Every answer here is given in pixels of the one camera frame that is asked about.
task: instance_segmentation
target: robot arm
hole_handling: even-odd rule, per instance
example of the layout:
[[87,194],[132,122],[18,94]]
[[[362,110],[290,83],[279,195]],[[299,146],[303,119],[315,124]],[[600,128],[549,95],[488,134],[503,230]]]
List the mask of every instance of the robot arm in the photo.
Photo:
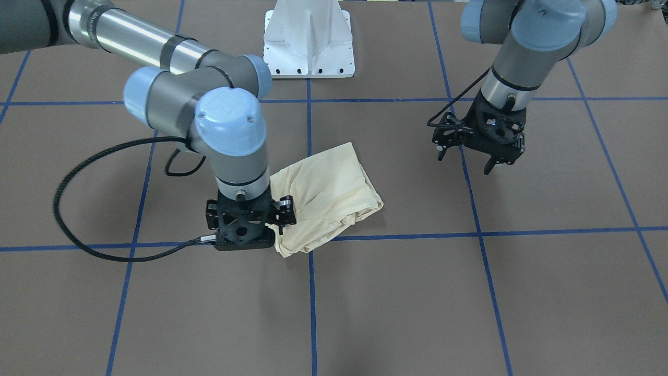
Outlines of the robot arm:
[[614,0],[471,0],[462,33],[477,43],[502,43],[464,119],[447,112],[432,142],[439,160],[464,145],[490,155],[485,175],[512,165],[524,152],[526,107],[559,60],[588,46],[613,26]]
[[126,108],[208,157],[218,185],[206,205],[218,250],[267,248],[265,224],[295,224],[292,197],[271,198],[258,98],[271,73],[258,56],[232,57],[118,9],[108,0],[0,1],[0,53],[82,44],[146,67],[124,89]]

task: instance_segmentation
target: fabric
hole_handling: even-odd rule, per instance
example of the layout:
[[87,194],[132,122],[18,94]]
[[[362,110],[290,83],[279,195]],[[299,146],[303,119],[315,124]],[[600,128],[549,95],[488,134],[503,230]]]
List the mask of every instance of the fabric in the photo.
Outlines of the fabric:
[[351,143],[313,155],[271,176],[275,199],[292,195],[297,224],[276,232],[284,258],[310,252],[383,207]]

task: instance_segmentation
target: white plastic bracket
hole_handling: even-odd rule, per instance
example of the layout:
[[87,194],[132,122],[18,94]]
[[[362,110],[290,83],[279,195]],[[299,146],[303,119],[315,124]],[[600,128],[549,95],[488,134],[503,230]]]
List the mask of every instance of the white plastic bracket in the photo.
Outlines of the white plastic bracket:
[[273,78],[352,77],[350,14],[337,0],[278,0],[265,15],[264,59]]

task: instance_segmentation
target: blue cap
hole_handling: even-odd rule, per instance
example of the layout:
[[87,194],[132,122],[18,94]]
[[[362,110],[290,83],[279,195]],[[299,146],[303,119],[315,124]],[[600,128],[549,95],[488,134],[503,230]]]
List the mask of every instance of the blue cap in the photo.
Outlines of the blue cap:
[[595,41],[607,34],[617,20],[617,3],[615,3],[615,0],[601,0],[601,2],[603,3],[603,9],[605,9],[605,25],[603,26],[603,31]]
[[195,129],[215,151],[243,157],[258,151],[267,138],[260,102],[242,88],[217,88],[195,106]]
[[468,41],[482,43],[480,39],[480,18],[484,0],[470,0],[462,13],[462,35]]
[[146,120],[148,91],[151,90],[151,85],[158,74],[162,72],[167,71],[156,67],[140,68],[128,78],[123,89],[123,102],[125,102],[126,109],[132,116],[146,125],[148,125]]
[[244,58],[250,60],[255,67],[257,74],[257,98],[262,99],[271,90],[271,71],[267,63],[261,57],[256,55],[242,55]]
[[510,32],[530,50],[556,51],[578,36],[586,16],[580,0],[526,0]]

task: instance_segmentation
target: cable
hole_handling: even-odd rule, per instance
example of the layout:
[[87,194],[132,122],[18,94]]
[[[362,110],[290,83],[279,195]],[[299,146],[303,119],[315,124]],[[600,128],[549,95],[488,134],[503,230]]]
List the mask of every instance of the cable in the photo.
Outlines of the cable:
[[173,176],[173,177],[183,177],[183,176],[191,176],[192,174],[196,173],[200,167],[204,164],[204,161],[206,160],[206,155],[202,157],[200,162],[195,166],[194,169],[188,171],[187,173],[173,173],[172,171],[169,171],[169,168],[172,166],[172,162],[174,162],[174,159],[178,155],[178,153],[181,153],[180,149],[176,149],[172,155],[170,155],[169,159],[167,160],[167,163],[165,164],[165,175],[167,176]]
[[60,230],[63,231],[63,233],[69,238],[69,240],[74,243],[77,247],[81,248],[83,251],[87,252],[90,255],[93,255],[97,258],[103,258],[105,260],[110,260],[110,261],[118,261],[118,262],[146,262],[146,261],[152,261],[152,260],[157,260],[158,258],[163,258],[164,256],[173,254],[174,252],[181,250],[185,247],[188,246],[193,246],[195,244],[204,244],[204,243],[210,243],[211,241],[214,241],[215,238],[212,239],[212,236],[202,236],[199,238],[191,239],[188,240],[187,242],[184,242],[183,244],[180,244],[171,250],[162,252],[160,254],[156,254],[153,256],[147,256],[147,257],[118,257],[118,256],[111,256],[107,254],[100,253],[98,251],[95,251],[94,249],[88,247],[84,243],[82,243],[74,234],[69,230],[65,222],[63,221],[62,216],[60,215],[60,199],[63,195],[63,192],[65,191],[65,188],[69,184],[69,182],[79,173],[81,170],[86,168],[88,165],[91,163],[102,159],[109,154],[116,153],[117,151],[121,151],[123,149],[127,149],[130,147],[135,147],[138,145],[144,145],[144,144],[152,144],[152,143],[168,143],[168,142],[176,142],[176,143],[185,143],[186,139],[185,138],[180,138],[180,137],[152,137],[152,138],[141,138],[139,140],[133,140],[133,141],[128,141],[126,143],[122,143],[120,145],[116,145],[114,147],[110,147],[106,150],[103,150],[99,152],[98,154],[95,154],[94,156],[86,159],[85,161],[81,162],[77,167],[74,167],[72,171],[70,171],[63,181],[60,182],[60,185],[58,185],[58,189],[55,191],[55,196],[53,196],[53,216],[55,217],[55,221],[58,223],[58,226],[60,227]]
[[471,83],[466,89],[464,89],[463,92],[461,92],[461,93],[460,93],[458,96],[456,96],[453,100],[449,101],[448,104],[446,104],[445,107],[441,108],[441,110],[440,110],[439,112],[437,112],[436,115],[434,115],[431,119],[427,120],[427,126],[436,127],[436,128],[439,127],[439,126],[440,126],[439,124],[434,124],[434,123],[432,123],[432,122],[433,122],[433,121],[434,121],[440,114],[442,114],[442,113],[445,112],[447,109],[449,109],[453,104],[455,104],[455,102],[457,102],[458,100],[462,99],[462,97],[463,97],[464,95],[466,95],[466,93],[468,93],[469,90],[471,90],[471,89],[472,89],[478,82],[482,81],[482,79],[485,78],[485,76],[487,75],[487,73],[488,73],[489,71],[490,71],[490,69],[487,68],[487,70],[486,70],[483,74],[481,74],[480,77],[476,78],[476,80],[473,81],[473,83]]

